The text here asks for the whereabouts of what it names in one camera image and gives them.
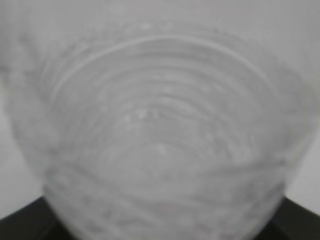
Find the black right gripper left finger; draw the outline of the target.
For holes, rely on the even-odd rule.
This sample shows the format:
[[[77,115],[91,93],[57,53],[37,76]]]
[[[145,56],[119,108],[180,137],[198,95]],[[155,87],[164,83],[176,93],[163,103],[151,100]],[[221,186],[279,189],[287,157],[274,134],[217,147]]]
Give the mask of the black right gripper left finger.
[[[43,197],[0,220],[2,240],[73,240]]]

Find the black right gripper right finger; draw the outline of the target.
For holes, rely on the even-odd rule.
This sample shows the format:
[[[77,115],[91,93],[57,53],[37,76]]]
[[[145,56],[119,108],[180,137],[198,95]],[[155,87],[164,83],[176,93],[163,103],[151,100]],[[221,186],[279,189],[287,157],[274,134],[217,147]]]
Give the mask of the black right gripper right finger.
[[[263,240],[320,240],[320,216],[284,198],[262,230]]]

